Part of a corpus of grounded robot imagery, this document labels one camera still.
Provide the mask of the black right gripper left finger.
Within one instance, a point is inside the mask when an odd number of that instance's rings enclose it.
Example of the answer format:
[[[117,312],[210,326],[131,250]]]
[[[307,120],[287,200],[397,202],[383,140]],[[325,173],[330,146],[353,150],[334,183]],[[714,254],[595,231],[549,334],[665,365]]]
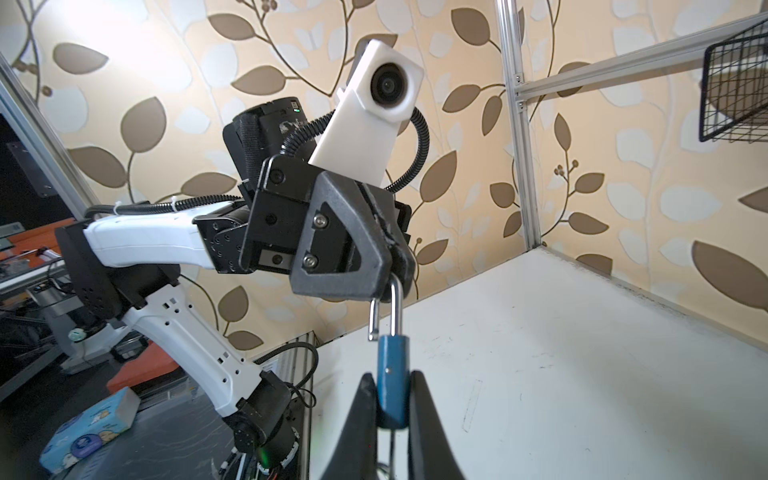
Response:
[[[378,478],[378,396],[371,373],[361,377],[340,438],[322,475],[330,480]]]

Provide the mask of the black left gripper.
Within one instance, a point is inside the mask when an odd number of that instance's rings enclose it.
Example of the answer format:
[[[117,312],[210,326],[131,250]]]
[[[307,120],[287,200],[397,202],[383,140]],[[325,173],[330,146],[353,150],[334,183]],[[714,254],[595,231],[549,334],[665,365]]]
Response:
[[[294,293],[390,300],[389,278],[412,290],[412,208],[387,190],[276,155],[248,180],[251,205],[239,265],[290,273]]]

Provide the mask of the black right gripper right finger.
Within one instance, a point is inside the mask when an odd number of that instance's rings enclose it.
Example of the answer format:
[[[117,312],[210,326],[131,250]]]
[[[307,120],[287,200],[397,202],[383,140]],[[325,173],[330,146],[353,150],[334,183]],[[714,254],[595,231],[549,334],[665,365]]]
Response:
[[[408,402],[408,478],[464,479],[433,402],[425,375],[410,374]]]

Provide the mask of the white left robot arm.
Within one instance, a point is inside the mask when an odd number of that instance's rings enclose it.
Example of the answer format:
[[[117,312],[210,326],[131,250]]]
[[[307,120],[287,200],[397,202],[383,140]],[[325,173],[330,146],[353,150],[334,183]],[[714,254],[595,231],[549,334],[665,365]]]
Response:
[[[385,188],[320,167],[310,158],[337,138],[360,166],[381,152],[380,127],[343,126],[331,111],[308,120],[294,97],[237,115],[223,132],[242,174],[240,195],[95,205],[82,222],[56,232],[74,290],[99,319],[116,319],[162,348],[203,389],[234,436],[237,454],[270,479],[288,476],[300,449],[287,419],[303,384],[249,361],[230,336],[187,300],[180,268],[221,274],[285,274],[299,295],[368,301],[379,345],[376,374],[365,375],[343,440],[358,449],[357,472],[377,474],[377,432],[408,426],[411,375],[402,332],[404,299],[417,267],[410,250],[411,210],[395,196],[423,168],[428,125],[418,110],[410,168]]]

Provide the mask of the blue padlock with keys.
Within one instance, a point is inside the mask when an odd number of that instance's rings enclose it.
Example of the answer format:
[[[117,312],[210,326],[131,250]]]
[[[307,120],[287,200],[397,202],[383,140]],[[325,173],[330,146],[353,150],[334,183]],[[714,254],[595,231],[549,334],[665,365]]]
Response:
[[[385,469],[388,479],[395,478],[396,432],[408,428],[408,398],[410,390],[409,339],[402,333],[404,295],[397,276],[390,275],[390,327],[389,333],[379,328],[381,301],[370,302],[368,340],[378,343],[377,395],[378,425],[390,431],[389,463]]]

